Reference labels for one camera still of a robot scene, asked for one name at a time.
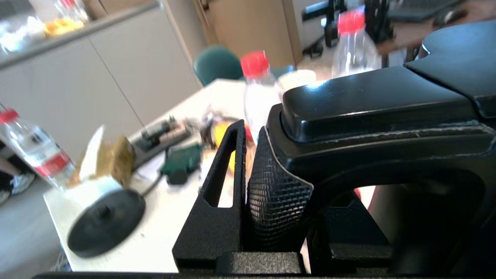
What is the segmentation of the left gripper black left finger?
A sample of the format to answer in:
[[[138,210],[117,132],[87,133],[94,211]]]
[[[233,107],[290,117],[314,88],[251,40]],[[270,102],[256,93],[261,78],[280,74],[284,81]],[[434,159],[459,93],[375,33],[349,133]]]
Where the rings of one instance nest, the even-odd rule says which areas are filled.
[[[218,206],[226,171],[234,158],[232,206]],[[179,272],[213,272],[223,253],[242,249],[242,218],[246,198],[246,129],[243,120],[230,125],[200,193],[172,248]]]

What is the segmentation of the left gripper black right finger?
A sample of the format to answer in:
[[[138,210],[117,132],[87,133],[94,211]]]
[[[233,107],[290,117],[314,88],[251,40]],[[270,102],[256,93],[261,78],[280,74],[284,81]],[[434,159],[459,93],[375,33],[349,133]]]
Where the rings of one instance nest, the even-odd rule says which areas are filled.
[[[312,274],[387,274],[392,247],[358,196],[341,195],[308,232]]]

